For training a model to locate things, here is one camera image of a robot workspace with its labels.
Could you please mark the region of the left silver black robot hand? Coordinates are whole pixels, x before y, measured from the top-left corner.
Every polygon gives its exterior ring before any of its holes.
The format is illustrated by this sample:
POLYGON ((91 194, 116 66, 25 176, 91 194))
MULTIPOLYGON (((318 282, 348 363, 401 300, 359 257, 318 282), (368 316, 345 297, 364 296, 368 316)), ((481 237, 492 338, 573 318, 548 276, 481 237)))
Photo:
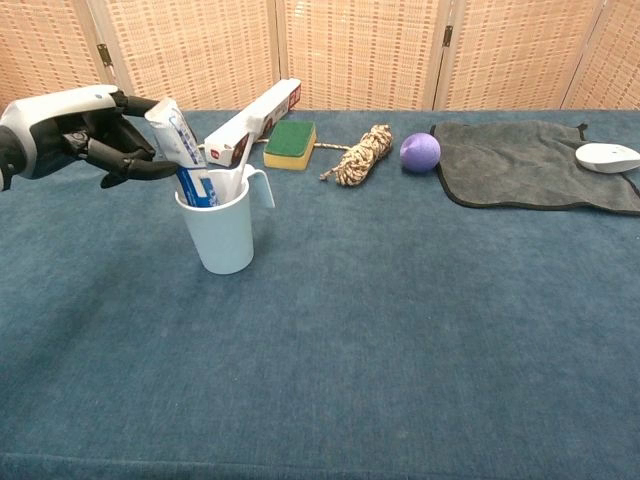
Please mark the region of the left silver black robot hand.
POLYGON ((1 115, 1 189, 10 189, 15 176, 40 179, 75 161, 104 170, 103 189, 174 175, 178 165, 156 161, 154 147, 127 120, 156 104, 110 84, 9 103, 1 115))

